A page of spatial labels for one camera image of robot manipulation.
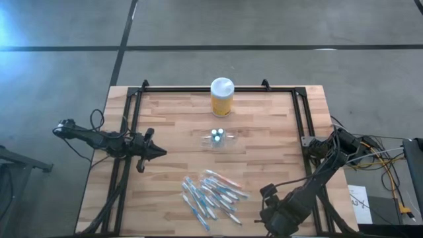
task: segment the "wooden tabletop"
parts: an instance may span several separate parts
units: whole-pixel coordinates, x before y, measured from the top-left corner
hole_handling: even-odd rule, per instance
[[[127,88],[110,88],[102,130],[119,131]],[[306,88],[316,135],[328,136],[332,127],[323,87]],[[301,111],[307,134],[302,108]],[[272,182],[276,184],[305,176],[290,93],[235,93],[232,113],[224,118],[212,114],[209,93],[143,93],[138,125],[137,131],[142,133],[147,128],[154,128],[155,144],[168,153],[146,162],[144,173],[137,172],[137,158],[132,159],[121,235],[263,236],[267,233],[263,224],[253,222],[260,219],[259,189]],[[204,130],[212,128],[235,131],[237,142],[222,151],[202,147],[199,140]],[[94,161],[105,155],[103,151],[96,151]],[[104,205],[112,166],[112,159],[106,160],[89,173],[77,231],[86,228]],[[238,211],[235,215],[242,226],[218,212],[219,220],[208,220],[211,232],[206,233],[182,201],[184,177],[188,175],[194,181],[198,180],[205,169],[242,184],[243,190],[250,194],[248,200],[236,205]],[[278,196],[283,198],[301,185],[302,182],[281,186]],[[358,230],[342,169],[329,181],[327,190],[341,217]],[[324,221],[323,210],[320,211]],[[114,224],[113,212],[110,227]],[[315,235],[311,216],[300,225],[296,235]]]

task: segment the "metal stand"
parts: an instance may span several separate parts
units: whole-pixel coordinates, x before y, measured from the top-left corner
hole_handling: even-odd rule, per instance
[[[4,159],[6,161],[18,163],[21,165],[29,165],[33,168],[39,168],[42,169],[45,173],[51,172],[53,168],[53,164],[46,164],[36,159],[31,159],[24,155],[19,155],[17,153],[7,150],[2,145],[0,145],[0,159]]]
[[[148,87],[149,83],[148,81],[144,81],[143,85],[140,88],[134,88],[130,87],[128,88],[125,107],[124,107],[124,114],[123,117],[128,118],[129,115],[129,109],[131,105],[131,98],[136,95],[136,101],[135,101],[135,108],[134,108],[134,117],[132,118],[132,125],[131,125],[131,131],[136,131],[137,129],[137,119],[139,116],[139,110],[141,107],[141,96],[142,93],[162,93],[162,92],[168,92],[168,93],[177,93],[177,92],[210,92],[210,87]],[[298,128],[298,136],[299,140],[301,141],[301,138],[305,136],[303,123],[301,119],[301,112],[299,108],[298,103],[298,96],[301,96],[304,104],[304,110],[305,110],[305,117],[307,121],[307,126],[309,130],[309,135],[314,136],[314,127],[313,122],[311,119],[311,112],[309,108],[309,103],[307,100],[307,91],[305,90],[305,87],[281,87],[281,88],[271,88],[269,85],[269,82],[267,80],[263,80],[262,86],[257,87],[235,87],[235,92],[250,92],[250,93],[263,93],[263,92],[269,92],[269,93],[291,93],[293,106],[294,106],[294,112],[295,112],[295,118],[297,120],[297,128]],[[122,132],[124,130],[125,124],[124,120],[122,119],[122,125],[120,128],[120,131]],[[304,160],[304,166],[305,171],[307,175],[311,175],[311,164],[310,160],[307,157],[307,155],[304,152],[304,146],[300,142],[300,146],[303,152],[303,160]],[[98,216],[93,220],[93,222],[81,233],[77,233],[74,235],[74,237],[116,237],[120,235],[120,228],[122,224],[122,215],[124,211],[124,203],[125,203],[125,196],[126,196],[126,187],[128,184],[129,179],[129,171],[130,171],[130,165],[131,165],[131,157],[124,158],[125,164],[124,164],[124,170],[122,173],[122,177],[120,179],[120,182],[116,186],[116,182],[118,180],[118,171],[120,166],[121,159],[115,159],[112,169],[112,176],[110,178],[110,185],[108,190],[108,196],[107,196],[107,202],[102,208],[102,210],[98,213]],[[321,196],[325,200],[328,201],[327,198],[327,192],[326,188],[324,187]],[[115,203],[115,201],[118,199],[118,209],[116,212],[116,219],[113,231],[109,231],[109,221],[110,221],[110,210],[112,209],[112,205]],[[333,220],[329,216],[329,213],[325,209],[326,219],[328,223],[328,231],[334,232],[334,226],[333,226]],[[315,222],[315,229],[317,234],[320,234],[323,232],[322,229],[322,223],[319,215],[319,210],[317,209],[317,200],[315,198],[315,204],[313,207],[313,219]],[[97,229],[99,228],[100,224],[102,223],[102,227],[100,230],[100,233],[95,233]]]

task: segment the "cylindrical canister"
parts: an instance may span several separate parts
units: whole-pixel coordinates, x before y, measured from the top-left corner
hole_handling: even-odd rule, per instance
[[[215,116],[227,116],[231,112],[235,86],[230,79],[220,77],[211,83],[211,107]]]

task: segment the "white paper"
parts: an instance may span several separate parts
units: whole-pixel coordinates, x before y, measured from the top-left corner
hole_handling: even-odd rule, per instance
[[[352,207],[354,208],[354,213],[356,214],[356,219],[358,224],[373,224],[371,220],[371,214],[369,206],[369,200],[367,199],[367,192],[365,191],[364,186],[354,186],[348,185],[348,189],[350,189],[351,203]]]

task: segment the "gray floor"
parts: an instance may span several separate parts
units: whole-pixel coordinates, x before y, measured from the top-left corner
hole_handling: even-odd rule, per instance
[[[0,46],[118,46],[130,3],[1,1]],[[150,0],[138,3],[128,45],[423,44],[422,25],[412,0]],[[88,165],[51,129],[63,118],[89,125],[91,110],[104,107],[116,56],[0,52],[0,144],[55,164],[51,174],[33,172],[15,237],[73,232]],[[423,50],[126,52],[118,85],[208,85],[222,76],[238,85],[319,84],[331,114],[351,132],[415,138],[423,136],[422,58]],[[386,147],[400,142],[384,140]],[[412,208],[406,162],[397,170]],[[346,176],[369,195],[390,198],[381,172]]]

